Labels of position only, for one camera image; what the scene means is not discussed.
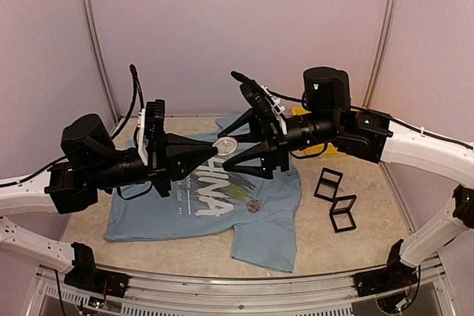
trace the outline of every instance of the t-shirt sleeve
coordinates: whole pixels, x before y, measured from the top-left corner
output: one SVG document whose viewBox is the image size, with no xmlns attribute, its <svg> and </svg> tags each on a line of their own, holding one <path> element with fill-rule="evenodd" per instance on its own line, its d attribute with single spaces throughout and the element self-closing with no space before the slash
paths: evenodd
<svg viewBox="0 0 474 316">
<path fill-rule="evenodd" d="M 232 258 L 277 272 L 293 272 L 296 257 L 294 211 L 235 225 Z"/>
</svg>

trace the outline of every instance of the black square frame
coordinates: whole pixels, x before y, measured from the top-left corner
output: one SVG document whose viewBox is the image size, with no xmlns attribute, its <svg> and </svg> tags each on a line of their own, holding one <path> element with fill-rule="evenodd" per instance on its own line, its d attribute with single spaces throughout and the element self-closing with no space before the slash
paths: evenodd
<svg viewBox="0 0 474 316">
<path fill-rule="evenodd" d="M 338 180 L 333 181 L 331 179 L 325 178 L 324 173 L 330 173 L 330 174 L 336 175 L 336 176 L 338 176 Z M 318 185 L 317 185 L 316 190 L 314 192 L 314 196 L 316 198 L 320 198 L 320 199 L 323 199 L 325 201 L 329 201 L 330 203 L 332 203 L 334 201 L 334 199 L 336 198 L 336 194 L 338 193 L 339 184 L 341 183 L 343 175 L 344 175 L 343 173 L 338 172 L 336 170 L 332 170 L 332 169 L 329 169 L 329 168 L 326 168 L 326 167 L 323 168 L 323 170 L 321 171 L 321 176 L 319 177 Z M 319 193 L 319 187 L 321 185 L 326 185 L 326 186 L 330 186 L 331 188 L 333 188 L 334 189 L 333 196 L 330 197 L 330 196 L 320 194 Z"/>
<path fill-rule="evenodd" d="M 352 209 L 354 203 L 356 202 L 356 199 L 357 199 L 357 195 L 339 196 L 337 198 L 334 198 L 333 205 L 331 206 L 331 209 L 329 211 L 329 217 L 331 219 L 331 223 L 333 224 L 335 233 L 351 231 L 357 228 L 356 223 L 354 222 L 353 214 L 350 213 L 350 210 Z M 340 201 L 350 201 L 350 202 L 348 206 L 336 209 L 337 204 Z M 351 223 L 351 226 L 343 227 L 342 229 L 339 229 L 336 223 L 336 220 L 334 219 L 334 215 L 343 215 L 343 214 L 347 215 Z"/>
</svg>

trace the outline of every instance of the light purple wall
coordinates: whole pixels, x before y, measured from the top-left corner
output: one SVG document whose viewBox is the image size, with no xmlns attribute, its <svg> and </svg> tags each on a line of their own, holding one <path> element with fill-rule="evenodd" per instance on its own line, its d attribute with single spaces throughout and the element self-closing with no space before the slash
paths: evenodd
<svg viewBox="0 0 474 316">
<path fill-rule="evenodd" d="M 373 107 L 427 130 L 474 141 L 473 19 L 473 0 L 398 0 Z M 391 170 L 418 226 L 456 186 L 416 169 Z M 473 314 L 473 257 L 473 232 L 441 253 L 462 316 Z"/>
<path fill-rule="evenodd" d="M 99 85 L 79 0 L 0 0 L 0 178 L 32 172 L 61 155 L 62 129 L 97 112 L 112 119 Z M 65 217 L 10 216 L 57 238 Z M 34 260 L 0 252 L 0 315 L 20 315 Z"/>
<path fill-rule="evenodd" d="M 248 105 L 229 72 L 300 96 L 302 73 L 331 66 L 350 74 L 360 104 L 385 0 L 93 0 L 114 92 L 130 103 L 137 65 L 146 99 L 167 113 L 241 112 Z"/>
</svg>

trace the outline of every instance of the black cable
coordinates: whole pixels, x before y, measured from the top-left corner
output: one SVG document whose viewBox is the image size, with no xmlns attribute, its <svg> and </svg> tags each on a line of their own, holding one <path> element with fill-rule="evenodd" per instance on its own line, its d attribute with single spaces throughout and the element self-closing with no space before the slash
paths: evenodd
<svg viewBox="0 0 474 316">
<path fill-rule="evenodd" d="M 135 127 L 135 131 L 133 131 L 133 144 L 135 145 L 136 148 L 138 148 L 137 136 L 138 136 L 138 125 L 137 127 Z"/>
<path fill-rule="evenodd" d="M 64 304 L 62 302 L 61 284 L 59 283 L 59 275 L 56 269 L 54 269 L 54 274 L 56 274 L 56 285 L 58 286 L 59 304 L 61 305 L 62 314 L 67 316 L 66 310 L 64 310 Z"/>
<path fill-rule="evenodd" d="M 297 98 L 292 98 L 291 96 L 286 96 L 286 95 L 283 95 L 283 94 L 278 94 L 277 92 L 273 92 L 272 90 L 268 90 L 268 92 L 273 95 L 273 96 L 276 96 L 278 98 L 281 98 L 281 99 L 284 99 L 284 100 L 288 100 L 288 101 L 294 101 L 296 103 L 301 103 L 301 99 L 297 99 Z"/>
<path fill-rule="evenodd" d="M 117 187 L 117 195 L 125 201 L 130 201 L 130 200 L 137 199 L 137 198 L 140 198 L 143 195 L 148 194 L 149 192 L 151 192 L 152 188 L 153 188 L 153 184 L 150 184 L 150 187 L 148 187 L 148 189 L 146 189 L 145 191 L 139 192 L 138 194 L 132 195 L 128 198 L 124 198 L 124 196 L 121 194 L 121 188 Z"/>
<path fill-rule="evenodd" d="M 136 71 L 135 65 L 130 65 L 130 72 L 132 73 L 133 82 L 136 83 L 138 89 L 138 99 L 140 100 L 140 109 L 145 108 L 144 100 L 143 100 L 143 92 L 141 91 L 141 84 L 138 79 L 138 72 Z"/>
<path fill-rule="evenodd" d="M 371 110 L 371 109 L 364 109 L 363 107 L 354 107 L 354 106 L 351 106 L 351 107 L 353 109 L 356 109 L 356 110 L 365 111 L 365 112 L 372 112 L 374 114 L 381 115 L 381 116 L 383 116 L 385 118 L 388 118 L 389 120 L 395 122 L 396 124 L 399 124 L 403 127 L 406 127 L 409 130 L 415 131 L 417 133 L 421 133 L 421 130 L 418 127 L 407 124 L 406 122 L 400 121 L 397 118 L 392 118 L 392 117 L 390 117 L 390 116 L 388 116 L 388 115 L 386 115 L 382 112 L 374 111 L 374 110 Z M 429 131 L 423 131 L 423 135 L 426 135 L 428 137 L 435 138 L 437 140 L 441 140 L 441 141 L 444 141 L 444 142 L 449 142 L 451 144 L 458 144 L 459 146 L 465 147 L 467 149 L 474 149 L 473 146 L 471 146 L 470 144 L 467 144 L 466 142 L 463 142 L 463 141 L 460 141 L 460 140 L 455 140 L 454 138 L 448 138 L 448 137 L 436 135 L 435 133 L 432 133 L 432 132 L 429 132 Z"/>
<path fill-rule="evenodd" d="M 125 125 L 127 125 L 127 122 L 130 119 L 130 116 L 132 115 L 133 108 L 135 107 L 137 91 L 138 91 L 138 86 L 135 79 L 133 79 L 133 94 L 132 94 L 132 101 L 130 102 L 130 107 L 128 108 L 127 115 L 125 116 L 125 119 L 121 123 L 120 127 L 111 135 L 112 139 L 117 137 L 119 133 L 124 129 Z"/>
<path fill-rule="evenodd" d="M 326 152 L 328 146 L 329 145 L 327 143 L 324 143 L 323 150 L 318 152 L 318 153 L 314 153 L 312 155 L 295 155 L 293 152 L 290 152 L 290 154 L 292 155 L 292 157 L 294 157 L 296 159 L 316 158 L 316 157 L 319 157 L 320 155 L 322 155 L 324 152 Z"/>
<path fill-rule="evenodd" d="M 387 312 L 382 309 L 381 311 L 387 315 L 401 315 L 402 312 L 405 312 L 409 307 L 411 307 L 415 303 L 416 297 L 418 296 L 418 291 L 420 290 L 420 282 L 421 282 L 421 265 L 418 266 L 418 282 L 416 284 L 415 295 L 413 295 L 413 299 L 411 299 L 407 307 L 404 307 L 404 308 L 402 307 L 400 310 L 395 309 L 392 312 Z"/>
<path fill-rule="evenodd" d="M 36 177 L 38 174 L 42 173 L 43 171 L 45 171 L 46 169 L 48 169 L 49 167 L 51 167 L 52 165 L 58 163 L 59 161 L 62 161 L 63 159 L 65 159 L 66 156 L 63 155 L 62 157 L 59 157 L 57 159 L 55 159 L 54 161 L 48 163 L 47 165 L 45 165 L 44 167 L 38 169 L 36 172 L 34 172 L 32 175 L 28 175 L 26 178 L 23 178 L 21 179 L 20 181 L 11 181 L 11 182 L 8 182 L 8 183 L 3 183 L 3 184 L 0 184 L 0 188 L 5 188 L 7 186 L 13 186 L 13 185 L 18 185 L 18 184 L 23 184 L 24 182 L 26 181 L 29 181 L 30 179 L 33 179 L 34 177 Z"/>
<path fill-rule="evenodd" d="M 420 283 L 421 283 L 421 264 L 418 266 L 418 282 L 416 284 L 415 295 L 413 296 L 413 299 L 410 301 L 410 303 L 407 305 L 407 307 L 402 309 L 402 311 L 407 310 L 410 306 L 413 305 L 413 303 L 415 303 L 416 297 L 418 296 L 418 291 L 420 290 Z"/>
</svg>

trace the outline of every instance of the tan tabletop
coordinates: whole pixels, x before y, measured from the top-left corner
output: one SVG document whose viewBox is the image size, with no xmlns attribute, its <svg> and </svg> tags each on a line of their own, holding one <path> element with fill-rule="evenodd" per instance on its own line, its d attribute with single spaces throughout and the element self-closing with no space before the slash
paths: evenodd
<svg viewBox="0 0 474 316">
<path fill-rule="evenodd" d="M 115 139 L 118 149 L 131 139 L 136 119 L 130 119 Z M 179 135 L 215 132 L 215 118 L 167 118 L 167 132 Z M 291 275 L 317 275 L 384 264 L 390 247 L 407 230 L 387 182 L 377 164 L 346 155 L 293 161 L 301 175 L 303 195 L 295 217 L 295 270 Z M 334 233 L 329 219 L 330 203 L 313 193 L 323 167 L 344 173 L 338 195 L 357 195 L 352 214 L 357 229 Z M 99 202 L 71 215 L 63 241 L 90 246 L 96 263 L 157 272 L 215 278 L 267 278 L 289 276 L 251 266 L 230 255 L 233 230 L 199 238 L 174 241 L 106 242 L 112 196 L 99 192 Z"/>
</svg>

